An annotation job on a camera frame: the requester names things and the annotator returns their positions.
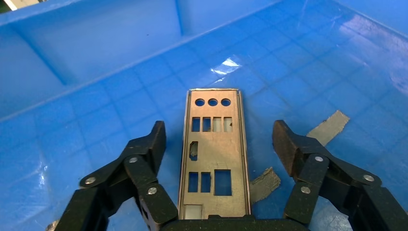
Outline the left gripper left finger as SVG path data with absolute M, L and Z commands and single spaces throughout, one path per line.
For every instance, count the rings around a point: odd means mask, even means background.
M 178 210 L 157 179 L 165 150 L 165 123 L 156 121 L 148 135 L 130 140 L 117 159 L 80 181 L 55 229 L 105 231 L 130 198 L 151 231 L 177 220 Z

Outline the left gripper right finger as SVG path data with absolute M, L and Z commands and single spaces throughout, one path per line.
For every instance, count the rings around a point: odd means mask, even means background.
M 274 122 L 272 144 L 295 185 L 284 217 L 304 226 L 323 197 L 348 217 L 355 231 L 405 231 L 408 215 L 381 179 L 333 156 L 317 139 L 294 133 L 283 120 Z

